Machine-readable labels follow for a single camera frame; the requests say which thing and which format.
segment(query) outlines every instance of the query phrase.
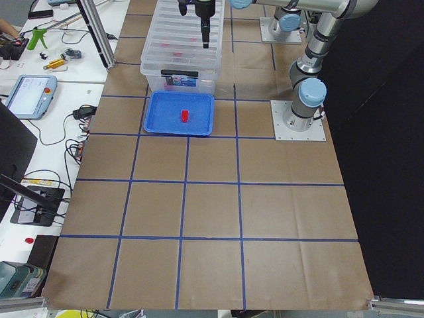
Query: white table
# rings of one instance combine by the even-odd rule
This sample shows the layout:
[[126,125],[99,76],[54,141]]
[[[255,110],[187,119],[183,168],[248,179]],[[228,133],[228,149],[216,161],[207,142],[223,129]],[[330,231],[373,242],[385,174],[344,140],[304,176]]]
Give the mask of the white table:
[[[0,93],[9,94],[15,81],[0,81]],[[44,143],[55,142],[63,137],[62,123],[64,118],[74,109],[83,104],[97,106],[103,91],[103,84],[94,83],[58,83],[58,88],[54,94],[54,98],[41,120],[33,121],[33,123],[41,129],[42,140]],[[38,137],[38,131],[28,123],[23,123]],[[66,139],[76,139],[81,130],[78,127],[80,122],[70,117],[66,121]],[[26,172],[39,169],[49,169],[59,173],[63,182],[68,183],[66,169],[64,163],[65,140],[54,146],[43,146],[38,141],[37,146]],[[75,182],[79,166],[68,157],[68,168],[72,185]],[[37,172],[28,176],[29,178],[52,179],[57,177],[51,172]],[[64,188],[64,197],[70,197],[69,189]],[[68,208],[67,203],[61,203],[58,213],[63,214]],[[10,223],[14,211],[13,205],[9,207],[0,223],[0,261],[7,260],[9,262],[23,262],[28,260],[32,245],[25,242],[27,237],[35,239],[36,235],[59,235],[61,226],[53,223],[51,227],[39,227],[34,225],[18,225]],[[56,222],[63,222],[63,218],[56,217]]]
[[[122,0],[110,1],[97,7],[97,11],[99,12],[99,16],[106,33],[113,34],[116,37],[119,36],[128,6],[129,0]],[[49,6],[47,0],[40,0],[34,10],[38,11],[45,9],[53,9],[53,18],[28,20],[22,28],[22,31],[24,32],[26,30],[32,30],[35,26],[41,25],[42,23],[46,23],[48,21],[61,21],[73,15],[74,13],[79,12],[78,7],[75,4],[70,5],[66,10],[61,10],[59,7]],[[85,25],[83,19],[72,23],[69,28],[87,30],[87,26]],[[65,35],[65,42],[77,42],[84,35],[84,32],[69,32],[69,35]],[[7,70],[0,70],[0,78],[4,80],[16,80],[21,74],[55,75],[58,78],[58,81],[78,83],[105,83],[107,70],[100,60],[91,35],[87,34],[84,36],[79,44],[69,45],[62,43],[61,37],[63,33],[64,31],[62,30],[49,30],[44,35],[44,41],[48,49],[45,49],[41,41],[38,41],[38,44],[34,50],[30,51],[26,49],[19,61],[12,61],[10,68]],[[32,32],[26,33],[25,37],[32,38]],[[109,41],[113,51],[116,49],[117,42],[118,41],[116,40]],[[82,59],[68,62],[66,64],[68,70],[65,72],[55,72],[55,70],[51,69],[44,70],[43,66],[47,65],[49,61],[59,58],[60,53],[62,53],[65,48],[72,48],[74,50],[82,51]],[[47,54],[47,60],[41,59],[41,52]]]

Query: clear plastic storage box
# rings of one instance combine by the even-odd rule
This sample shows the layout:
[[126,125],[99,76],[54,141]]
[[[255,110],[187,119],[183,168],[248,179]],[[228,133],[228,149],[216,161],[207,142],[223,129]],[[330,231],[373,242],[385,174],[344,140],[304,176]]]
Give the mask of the clear plastic storage box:
[[178,0],[158,0],[141,56],[140,71],[152,91],[214,94],[221,70],[224,0],[216,0],[209,48],[203,48],[194,5],[181,16]]

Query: metal bracket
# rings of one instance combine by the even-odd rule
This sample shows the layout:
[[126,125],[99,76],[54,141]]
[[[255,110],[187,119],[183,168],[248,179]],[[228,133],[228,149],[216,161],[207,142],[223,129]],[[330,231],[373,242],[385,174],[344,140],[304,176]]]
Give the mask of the metal bracket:
[[299,31],[293,31],[288,36],[275,36],[270,33],[269,27],[274,18],[259,18],[260,34],[263,43],[302,44]]
[[272,122],[274,123],[276,140],[326,141],[321,119],[314,121],[307,131],[301,132],[293,131],[283,123],[283,113],[292,106],[292,103],[292,101],[271,101]]
[[398,314],[409,315],[413,317],[424,317],[424,305],[416,305],[412,303],[369,299],[368,308],[370,310],[379,311],[381,313],[387,313],[390,315]]
[[0,313],[47,307],[46,297],[11,299],[0,301]]

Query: small red object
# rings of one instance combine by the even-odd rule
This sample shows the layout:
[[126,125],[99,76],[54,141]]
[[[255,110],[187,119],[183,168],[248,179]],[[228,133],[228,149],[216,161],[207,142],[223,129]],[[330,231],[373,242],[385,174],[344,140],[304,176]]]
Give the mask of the small red object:
[[188,121],[188,110],[187,109],[183,109],[181,112],[181,121],[183,123],[186,123]]

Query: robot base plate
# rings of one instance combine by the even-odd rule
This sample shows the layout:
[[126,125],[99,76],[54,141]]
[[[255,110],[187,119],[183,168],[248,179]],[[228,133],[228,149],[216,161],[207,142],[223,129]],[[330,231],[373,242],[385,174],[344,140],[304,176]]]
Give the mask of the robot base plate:
[[307,131],[293,131],[283,123],[284,111],[292,106],[292,101],[271,101],[272,121],[274,123],[274,134],[276,140],[290,141],[321,141],[325,138],[323,122],[321,119],[314,121],[312,126]]
[[259,18],[260,34],[263,43],[302,44],[299,31],[293,31],[289,36],[275,36],[270,33],[269,27],[274,18]]

